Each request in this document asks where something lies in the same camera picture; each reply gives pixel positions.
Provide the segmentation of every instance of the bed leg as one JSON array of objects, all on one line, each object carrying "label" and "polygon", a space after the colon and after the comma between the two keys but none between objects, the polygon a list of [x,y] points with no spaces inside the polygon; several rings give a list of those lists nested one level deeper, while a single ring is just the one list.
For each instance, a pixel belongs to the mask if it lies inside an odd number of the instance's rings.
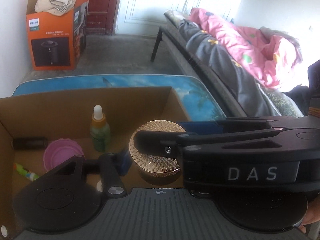
[{"label": "bed leg", "polygon": [[153,52],[152,52],[151,59],[150,59],[151,62],[155,61],[155,57],[156,57],[156,54],[157,54],[157,51],[158,51],[158,47],[159,47],[160,41],[162,41],[162,30],[161,29],[159,29],[159,32],[158,32],[158,35],[157,35],[157,38],[156,38],[156,44],[155,44],[155,46],[153,48]]}]

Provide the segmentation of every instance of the pink bowl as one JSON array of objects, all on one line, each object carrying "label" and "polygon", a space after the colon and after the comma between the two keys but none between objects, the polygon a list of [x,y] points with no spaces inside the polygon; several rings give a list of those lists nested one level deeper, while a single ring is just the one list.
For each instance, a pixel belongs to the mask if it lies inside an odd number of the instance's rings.
[{"label": "pink bowl", "polygon": [[44,168],[49,171],[74,155],[84,155],[81,146],[70,139],[59,139],[49,144],[43,154]]}]

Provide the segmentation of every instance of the red door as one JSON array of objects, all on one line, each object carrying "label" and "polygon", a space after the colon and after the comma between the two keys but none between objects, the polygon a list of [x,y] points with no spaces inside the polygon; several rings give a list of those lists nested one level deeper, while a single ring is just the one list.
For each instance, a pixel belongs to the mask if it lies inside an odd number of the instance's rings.
[{"label": "red door", "polygon": [[87,32],[112,34],[117,0],[89,0]]}]

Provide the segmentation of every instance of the concrete floor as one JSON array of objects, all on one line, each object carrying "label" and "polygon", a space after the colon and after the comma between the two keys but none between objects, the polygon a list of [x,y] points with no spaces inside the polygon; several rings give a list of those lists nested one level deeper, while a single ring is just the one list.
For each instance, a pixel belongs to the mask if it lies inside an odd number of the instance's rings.
[{"label": "concrete floor", "polygon": [[87,48],[75,70],[30,71],[23,82],[35,79],[93,74],[181,75],[167,47],[160,43],[154,63],[150,62],[155,39],[128,35],[88,35]]}]

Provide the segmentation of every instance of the green dot on blanket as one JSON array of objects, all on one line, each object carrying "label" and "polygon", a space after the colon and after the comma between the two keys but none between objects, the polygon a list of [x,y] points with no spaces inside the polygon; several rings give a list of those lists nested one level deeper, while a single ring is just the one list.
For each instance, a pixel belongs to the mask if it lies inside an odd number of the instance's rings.
[{"label": "green dot on blanket", "polygon": [[244,61],[245,61],[246,63],[248,63],[248,64],[252,62],[252,58],[251,58],[250,56],[248,56],[248,55],[243,54],[243,55],[242,55],[242,58],[243,58]]}]

